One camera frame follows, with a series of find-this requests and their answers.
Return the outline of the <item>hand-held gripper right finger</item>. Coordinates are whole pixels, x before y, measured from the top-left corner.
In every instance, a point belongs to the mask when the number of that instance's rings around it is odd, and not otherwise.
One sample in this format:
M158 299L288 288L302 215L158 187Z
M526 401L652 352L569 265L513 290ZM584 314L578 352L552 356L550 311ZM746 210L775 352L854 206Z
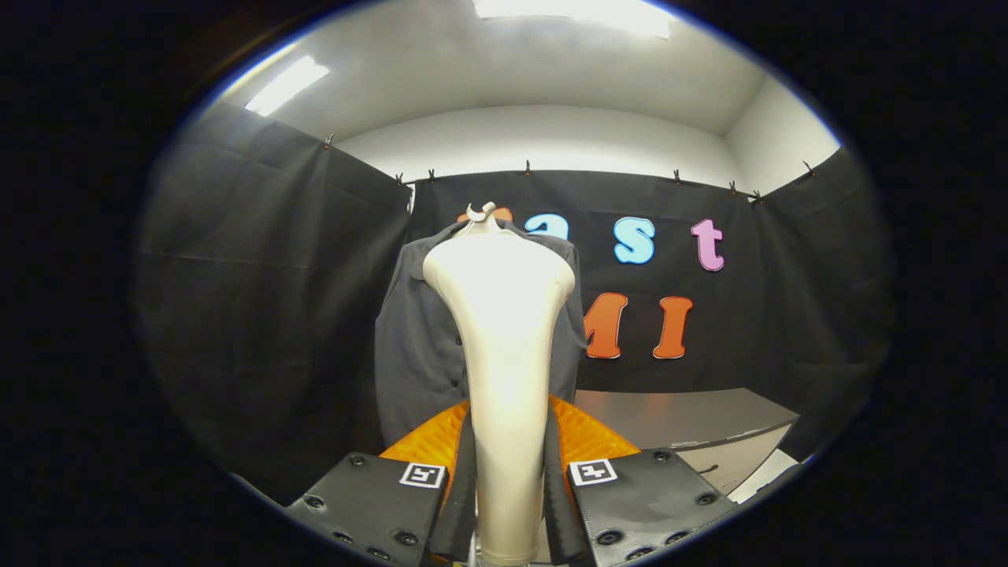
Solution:
M735 508L673 450L639 449L550 398L543 516L554 564L640 566L712 531Z

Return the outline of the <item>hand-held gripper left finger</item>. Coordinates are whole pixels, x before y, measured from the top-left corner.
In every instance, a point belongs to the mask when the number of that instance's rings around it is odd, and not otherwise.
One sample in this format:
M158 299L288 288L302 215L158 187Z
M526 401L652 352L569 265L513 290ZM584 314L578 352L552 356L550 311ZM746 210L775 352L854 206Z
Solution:
M382 454L350 452L285 513L363 565L464 562L476 525L469 404L443 410Z

